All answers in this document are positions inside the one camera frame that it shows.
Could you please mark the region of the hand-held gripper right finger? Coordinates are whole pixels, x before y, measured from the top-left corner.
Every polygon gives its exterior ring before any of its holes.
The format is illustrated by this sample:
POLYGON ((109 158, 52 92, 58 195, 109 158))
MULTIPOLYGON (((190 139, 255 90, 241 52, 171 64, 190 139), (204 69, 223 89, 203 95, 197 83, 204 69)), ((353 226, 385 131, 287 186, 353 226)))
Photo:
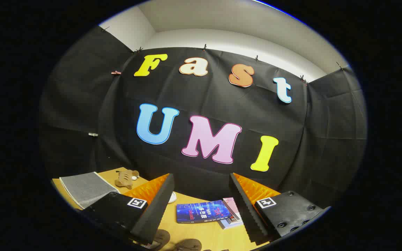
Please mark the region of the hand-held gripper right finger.
POLYGON ((251 242, 276 244, 292 238, 330 210, 289 190, 277 192, 231 173, 229 188, 251 242))

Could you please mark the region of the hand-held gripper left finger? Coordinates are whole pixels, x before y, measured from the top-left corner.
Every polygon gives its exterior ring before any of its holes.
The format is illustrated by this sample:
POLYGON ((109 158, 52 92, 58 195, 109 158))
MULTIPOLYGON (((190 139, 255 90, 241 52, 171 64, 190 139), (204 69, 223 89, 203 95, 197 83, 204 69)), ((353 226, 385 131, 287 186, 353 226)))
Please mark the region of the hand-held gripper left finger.
POLYGON ((109 192, 81 213, 122 242, 150 244, 173 190, 174 176, 169 173, 124 194, 109 192))

